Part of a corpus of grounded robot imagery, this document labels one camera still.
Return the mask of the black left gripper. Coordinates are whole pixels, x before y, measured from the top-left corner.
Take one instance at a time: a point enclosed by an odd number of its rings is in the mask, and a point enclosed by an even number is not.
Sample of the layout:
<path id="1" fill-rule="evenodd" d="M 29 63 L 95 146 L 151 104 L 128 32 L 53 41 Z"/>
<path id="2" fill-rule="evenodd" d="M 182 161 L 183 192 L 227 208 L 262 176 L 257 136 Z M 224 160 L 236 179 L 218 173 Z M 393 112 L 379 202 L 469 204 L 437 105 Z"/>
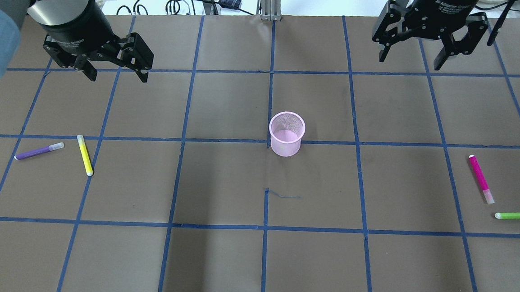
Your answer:
<path id="1" fill-rule="evenodd" d="M 142 83 L 149 79 L 154 53 L 138 33 L 119 38 L 95 0 L 63 25 L 45 26 L 43 50 L 61 68 L 81 71 L 91 82 L 97 79 L 92 62 L 107 61 L 132 70 Z"/>

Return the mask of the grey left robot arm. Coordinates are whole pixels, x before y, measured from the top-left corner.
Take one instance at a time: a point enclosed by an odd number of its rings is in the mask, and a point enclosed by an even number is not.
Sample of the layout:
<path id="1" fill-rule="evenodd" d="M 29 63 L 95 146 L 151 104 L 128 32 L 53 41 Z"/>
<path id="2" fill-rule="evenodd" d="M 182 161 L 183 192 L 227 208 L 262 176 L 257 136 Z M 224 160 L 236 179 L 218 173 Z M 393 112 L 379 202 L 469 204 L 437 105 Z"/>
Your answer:
<path id="1" fill-rule="evenodd" d="M 107 61 L 147 82 L 154 53 L 138 33 L 117 36 L 96 0 L 0 0 L 0 79 L 19 47 L 26 16 L 45 30 L 42 48 L 61 68 L 94 82 L 93 62 Z"/>

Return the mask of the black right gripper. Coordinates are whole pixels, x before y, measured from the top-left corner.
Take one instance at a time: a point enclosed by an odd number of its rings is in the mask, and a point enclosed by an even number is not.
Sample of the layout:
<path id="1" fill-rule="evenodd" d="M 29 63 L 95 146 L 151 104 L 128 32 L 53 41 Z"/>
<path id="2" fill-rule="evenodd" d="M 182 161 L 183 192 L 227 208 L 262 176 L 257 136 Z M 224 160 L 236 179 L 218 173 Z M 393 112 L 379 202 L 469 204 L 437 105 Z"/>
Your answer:
<path id="1" fill-rule="evenodd" d="M 472 14 L 479 0 L 389 0 L 373 27 L 372 40 L 379 44 L 379 62 L 385 62 L 391 47 L 411 37 L 441 40 L 434 59 L 438 71 L 453 56 L 471 54 L 488 30 L 487 15 Z M 453 33 L 467 27 L 456 40 Z"/>

